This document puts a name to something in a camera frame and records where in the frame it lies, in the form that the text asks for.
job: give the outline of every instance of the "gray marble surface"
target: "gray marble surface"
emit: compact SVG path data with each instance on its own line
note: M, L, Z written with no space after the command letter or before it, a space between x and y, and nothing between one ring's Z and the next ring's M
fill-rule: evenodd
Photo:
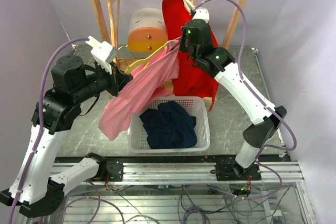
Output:
M230 52L237 57L239 48L231 47ZM75 54L81 56L84 63L92 63L90 47L80 45L75 49ZM242 70L256 88L267 95L264 82L258 67L257 58L251 48L244 49L242 58ZM94 99L90 99L82 104L83 112L91 106ZM104 106L109 98L106 92L103 92L96 106L86 116L75 120L74 125L63 142L59 152L59 157L82 157L87 153L95 152L102 156L153 156L153 155L235 155L239 152L244 141L242 132L249 125L250 121L239 103L222 86L219 87L217 102L211 112L208 112L210 128L210 147L203 152L187 152L178 154L141 154L133 153L128 149L127 132L121 132L117 139L110 142L107 137L98 129L98 122ZM267 141L267 143L280 145L279 134ZM264 150L263 154L281 154L282 151L276 149Z

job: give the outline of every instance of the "metal frame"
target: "metal frame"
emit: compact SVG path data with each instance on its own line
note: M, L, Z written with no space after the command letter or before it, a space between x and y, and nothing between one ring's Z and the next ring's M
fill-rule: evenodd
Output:
M62 172L76 163L54 163L51 174ZM303 182L298 162L262 162L279 173L283 183ZM244 184L245 180L217 181L210 171L216 163L123 163L124 174L121 182L111 185L167 185L167 184ZM278 177L268 169L260 167L262 179L254 184L277 183Z
M111 182L111 185L177 185L177 184L244 184L245 180L217 181L210 170L214 169L216 163L232 162L234 156L188 156L188 157L115 157L108 158L123 165L123 178L121 182ZM51 174L62 172L72 167L81 160L80 157L56 158ZM306 224L317 224L316 216L312 209L311 201L307 193L305 181L298 162L292 162L288 155L262 155L262 164L271 167L278 172L284 184L295 185L295 192L302 211L302 216ZM260 167L261 180L254 180L254 185L263 188L269 184L279 183L278 177L271 171ZM103 186L104 182L95 182L98 186ZM82 183L80 188L86 188L87 183ZM270 208L264 206L266 216L269 215ZM31 224L32 220L19 216L16 223Z

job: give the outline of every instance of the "navy blue clothing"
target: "navy blue clothing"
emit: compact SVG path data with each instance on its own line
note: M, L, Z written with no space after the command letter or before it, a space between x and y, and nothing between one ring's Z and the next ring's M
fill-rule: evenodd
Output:
M159 104L140 115L151 149L190 148L197 143L196 117L190 116L175 101Z

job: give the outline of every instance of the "black clamp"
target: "black clamp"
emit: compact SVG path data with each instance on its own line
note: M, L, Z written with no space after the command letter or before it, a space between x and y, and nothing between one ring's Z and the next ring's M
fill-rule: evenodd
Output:
M124 166L117 160L108 160L107 172L110 175L110 182L121 182L124 174Z
M238 167L236 163L217 163L210 173L216 174L217 181L247 180L248 176L251 176L251 180L261 180L259 165L254 164L245 170Z

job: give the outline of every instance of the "glass panel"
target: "glass panel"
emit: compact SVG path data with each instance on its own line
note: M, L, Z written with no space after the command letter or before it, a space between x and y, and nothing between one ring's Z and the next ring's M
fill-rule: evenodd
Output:
M304 211L300 208L296 184L284 184L282 189L272 196L248 200L269 194L277 186L277 184L253 185L252 182L251 194L244 200L218 191L218 189L234 191L246 197L245 191L241 190L242 184L190 187L188 185L115 186L110 190L97 186L104 202L101 202L98 214L91 224L123 223L117 208L122 212L125 223L129 224L310 223L306 221ZM43 223L59 224L65 205L77 200L65 210L64 223L86 224L92 218L98 204L97 200L91 198L97 198L97 192L92 186L78 186L53 215L44 218ZM17 223L37 224L37 221L38 219L22 219Z

